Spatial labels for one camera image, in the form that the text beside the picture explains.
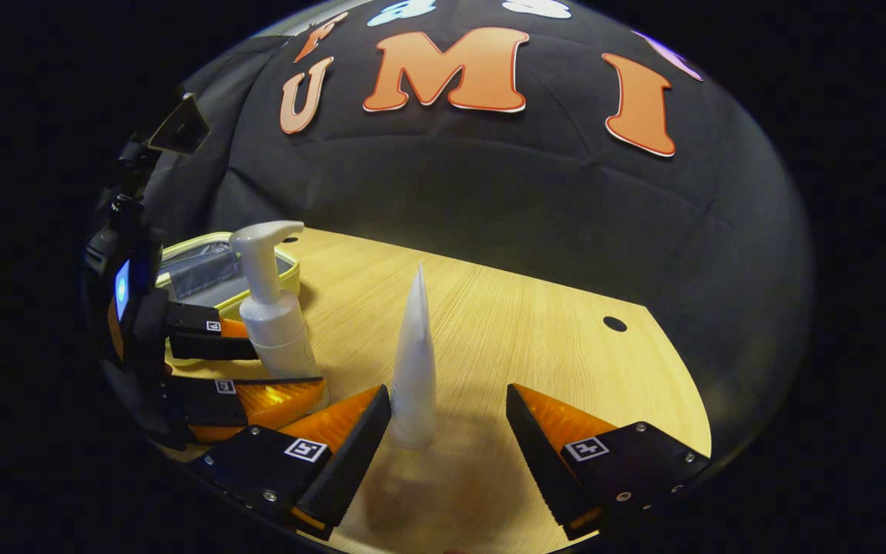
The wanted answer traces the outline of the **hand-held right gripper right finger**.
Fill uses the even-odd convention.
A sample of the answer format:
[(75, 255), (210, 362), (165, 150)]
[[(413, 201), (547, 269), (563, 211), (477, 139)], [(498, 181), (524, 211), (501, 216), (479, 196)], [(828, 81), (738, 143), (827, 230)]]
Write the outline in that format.
[(520, 383), (505, 415), (539, 495), (567, 539), (661, 511), (711, 460), (646, 421), (616, 426)]

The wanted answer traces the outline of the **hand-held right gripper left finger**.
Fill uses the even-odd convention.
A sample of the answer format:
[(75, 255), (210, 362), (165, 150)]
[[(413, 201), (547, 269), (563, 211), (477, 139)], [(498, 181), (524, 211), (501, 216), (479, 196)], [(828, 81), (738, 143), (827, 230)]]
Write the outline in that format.
[(327, 540), (390, 420), (389, 390), (377, 385), (281, 430), (249, 426), (191, 460), (189, 472), (271, 525)]

